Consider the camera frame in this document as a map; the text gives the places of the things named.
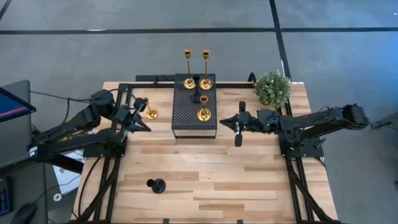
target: black perforated box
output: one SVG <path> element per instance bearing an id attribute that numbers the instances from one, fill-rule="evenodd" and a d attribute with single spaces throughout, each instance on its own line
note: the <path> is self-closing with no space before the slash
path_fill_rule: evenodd
<path id="1" fill-rule="evenodd" d="M 205 74 L 199 75 L 200 80 L 204 79 Z M 202 108 L 200 103 L 194 103 L 191 96 L 195 94 L 195 89 L 188 90 L 183 82 L 188 78 L 188 74 L 175 74 L 174 101 L 172 130 L 176 138 L 215 138 L 217 132 L 217 97 L 216 97 L 216 75 L 208 74 L 208 78 L 213 82 L 210 90 L 202 90 L 201 95 L 208 97 L 206 108 L 211 112 L 208 121 L 200 121 L 197 117 L 198 110 Z"/>

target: potted plant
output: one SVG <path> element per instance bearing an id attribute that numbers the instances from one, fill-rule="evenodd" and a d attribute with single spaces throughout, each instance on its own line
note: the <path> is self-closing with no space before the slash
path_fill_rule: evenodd
<path id="1" fill-rule="evenodd" d="M 278 70 L 271 71 L 261 76 L 254 84 L 254 93 L 260 97 L 263 105 L 273 104 L 276 107 L 286 103 L 292 88 L 289 78 L 283 76 Z"/>

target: wooden tabletop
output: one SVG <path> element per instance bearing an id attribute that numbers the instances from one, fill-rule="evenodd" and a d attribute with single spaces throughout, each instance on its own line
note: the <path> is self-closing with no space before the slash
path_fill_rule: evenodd
<path id="1" fill-rule="evenodd" d="M 118 85 L 119 82 L 106 82 L 104 88 Z M 295 222 L 286 164 L 276 135 L 243 133 L 243 146 L 234 147 L 234 133 L 219 124 L 216 139 L 175 139 L 171 130 L 174 89 L 136 88 L 133 94 L 148 97 L 159 117 L 149 120 L 142 115 L 152 132 L 128 136 L 112 223 L 159 223 L 163 218 L 169 218 L 171 223 L 236 223 L 238 219 L 245 223 Z M 260 104 L 252 88 L 217 88 L 217 118 L 237 113 L 239 100 L 246 102 L 246 110 L 252 115 L 261 108 L 274 109 Z M 311 112 L 303 84 L 292 84 L 290 104 L 294 116 Z M 110 125 L 103 119 L 96 130 Z M 85 162 L 75 213 L 81 186 L 95 160 Z M 99 161 L 87 182 L 82 210 L 98 191 L 103 161 Z M 326 214 L 337 219 L 325 168 L 313 158 L 303 158 L 303 163 L 310 193 Z M 146 186 L 147 179 L 157 178 L 167 184 L 162 194 L 155 194 Z M 299 195 L 302 216 L 306 218 Z M 107 202 L 108 194 L 103 201 L 102 218 Z"/>

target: gold candlestick holder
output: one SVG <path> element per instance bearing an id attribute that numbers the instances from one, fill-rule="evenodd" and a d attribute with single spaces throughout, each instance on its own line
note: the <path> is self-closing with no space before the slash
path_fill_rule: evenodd
<path id="1" fill-rule="evenodd" d="M 205 79 L 202 79 L 200 81 L 200 88 L 202 90 L 209 90 L 213 86 L 213 82 L 207 77 L 207 60 L 210 56 L 210 51 L 209 50 L 203 50 L 201 52 L 203 58 L 205 59 Z"/>
<path id="2" fill-rule="evenodd" d="M 202 108 L 198 110 L 197 116 L 198 119 L 201 121 L 208 121 L 211 118 L 211 111 L 206 108 L 206 103 L 209 100 L 209 98 L 205 95 L 200 97 L 200 104 L 202 105 Z"/>
<path id="3" fill-rule="evenodd" d="M 188 78 L 186 80 L 184 80 L 184 87 L 191 90 L 193 88 L 196 87 L 195 82 L 193 81 L 192 77 L 191 77 L 191 70 L 190 70 L 190 66 L 189 66 L 189 60 L 191 58 L 191 49 L 185 49 L 184 50 L 184 56 L 187 59 L 187 63 L 188 63 Z"/>
<path id="4" fill-rule="evenodd" d="M 156 119 L 156 118 L 157 118 L 157 115 L 159 115 L 159 113 L 157 112 L 157 110 L 151 109 L 151 108 L 149 107 L 149 100 L 148 100 L 147 97 L 144 98 L 144 101 L 145 101 L 145 104 L 146 104 L 147 107 L 148 107 L 148 110 L 147 110 L 147 113 L 146 113 L 146 117 L 147 117 L 148 119 Z"/>

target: wood plank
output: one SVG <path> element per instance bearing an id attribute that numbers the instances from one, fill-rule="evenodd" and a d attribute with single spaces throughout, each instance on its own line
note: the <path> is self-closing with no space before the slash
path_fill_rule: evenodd
<path id="1" fill-rule="evenodd" d="M 104 88 L 117 88 L 119 83 L 106 82 Z M 291 86 L 293 114 L 311 113 L 305 86 Z M 276 135 L 244 133 L 243 146 L 234 147 L 233 132 L 219 124 L 216 139 L 175 139 L 171 131 L 173 89 L 135 88 L 133 93 L 148 97 L 159 117 L 150 120 L 143 116 L 151 133 L 128 134 L 113 223 L 160 223 L 164 218 L 171 223 L 236 223 L 237 219 L 244 223 L 295 223 L 285 159 L 280 155 Z M 272 109 L 260 104 L 252 88 L 219 88 L 218 119 L 232 117 L 239 100 L 246 101 L 247 111 L 253 115 L 261 108 Z M 102 119 L 95 130 L 110 125 L 111 121 Z M 86 161 L 80 186 L 94 161 Z M 312 196 L 329 216 L 337 219 L 325 168 L 313 158 L 304 158 L 303 163 Z M 83 208 L 98 191 L 102 166 L 103 159 L 88 179 Z M 166 180 L 162 194 L 155 194 L 146 186 L 147 179 L 157 178 Z M 303 197 L 298 194 L 305 217 Z M 105 197 L 101 217 L 105 216 L 107 201 Z"/>

